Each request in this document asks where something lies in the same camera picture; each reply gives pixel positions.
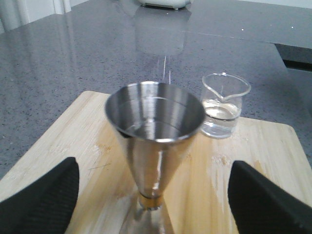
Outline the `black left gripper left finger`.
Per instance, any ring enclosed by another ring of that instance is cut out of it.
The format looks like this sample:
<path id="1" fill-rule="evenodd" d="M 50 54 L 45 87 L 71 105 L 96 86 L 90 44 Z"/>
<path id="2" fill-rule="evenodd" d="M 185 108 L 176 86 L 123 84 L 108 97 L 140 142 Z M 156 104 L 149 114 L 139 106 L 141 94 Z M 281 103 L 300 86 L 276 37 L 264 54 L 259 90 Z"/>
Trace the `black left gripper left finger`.
<path id="1" fill-rule="evenodd" d="M 0 203 L 2 234 L 63 234 L 79 192 L 79 167 L 74 157 L 61 163 Z"/>

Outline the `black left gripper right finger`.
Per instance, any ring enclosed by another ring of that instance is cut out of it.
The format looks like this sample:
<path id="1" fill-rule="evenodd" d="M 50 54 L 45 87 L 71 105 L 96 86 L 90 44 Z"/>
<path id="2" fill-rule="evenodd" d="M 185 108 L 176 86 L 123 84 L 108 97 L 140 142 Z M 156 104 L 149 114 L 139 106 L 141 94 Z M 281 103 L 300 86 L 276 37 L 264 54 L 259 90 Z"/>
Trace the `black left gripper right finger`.
<path id="1" fill-rule="evenodd" d="M 312 209 L 244 161 L 232 164 L 228 200 L 240 234 L 310 234 Z"/>

